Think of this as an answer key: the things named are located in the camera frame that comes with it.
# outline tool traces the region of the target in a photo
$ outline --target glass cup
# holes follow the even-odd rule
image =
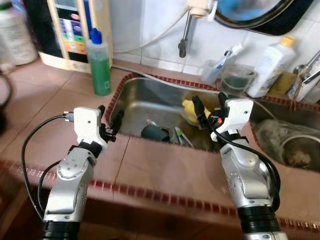
[[[221,73],[220,91],[239,96],[242,95],[257,74],[246,67],[239,65],[226,65]]]

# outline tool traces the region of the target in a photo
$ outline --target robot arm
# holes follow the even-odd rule
[[[274,165],[250,148],[240,131],[249,121],[253,101],[218,95],[221,108],[206,118],[204,106],[194,96],[195,113],[201,128],[212,130],[211,138],[221,146],[222,166],[246,240],[287,240],[275,217],[279,207],[280,178]]]
[[[99,154],[107,148],[107,142],[116,140],[116,129],[101,123],[104,106],[99,109],[78,107],[74,109],[74,131],[78,146],[57,166],[57,181],[51,189],[44,212],[43,240],[76,240],[83,218],[87,189],[94,175]]]

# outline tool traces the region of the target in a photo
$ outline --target countertop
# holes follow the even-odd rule
[[[114,64],[172,79],[199,80],[197,76],[135,63],[115,60]],[[128,74],[130,72],[112,68],[112,93],[96,97],[89,74],[53,68],[40,60],[18,67],[9,75],[14,95],[6,109],[8,129],[0,136],[2,167],[21,178],[21,147],[38,124],[80,106],[107,107]],[[262,151],[250,124],[243,134],[251,147]],[[46,125],[27,147],[30,180],[37,184],[41,171],[63,159],[75,144],[76,134],[71,123],[55,120]],[[276,162],[275,165],[282,180],[281,205],[276,213],[281,225],[316,231],[320,223],[320,174]],[[50,187],[54,178],[55,174],[50,173],[45,185]],[[99,156],[88,195],[203,221],[239,224],[220,154],[132,136],[118,134],[116,142],[109,143]]]

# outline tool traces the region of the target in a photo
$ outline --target white detergent bottle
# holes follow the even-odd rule
[[[285,36],[281,42],[267,47],[254,68],[257,77],[246,90],[250,97],[260,98],[267,94],[278,77],[296,56],[292,48],[295,42],[296,39],[294,37]]]
[[[15,65],[28,64],[38,57],[24,17],[13,8],[11,0],[0,0],[0,44]]]

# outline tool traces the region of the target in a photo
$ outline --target yellow sponge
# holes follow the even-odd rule
[[[192,123],[197,124],[198,120],[197,120],[197,115],[195,113],[194,103],[191,100],[184,100],[182,102],[182,106],[184,106],[184,112],[185,112],[185,114],[183,114],[182,116],[184,118],[187,118]],[[206,118],[208,118],[210,115],[210,112],[206,108],[204,108],[204,114]]]

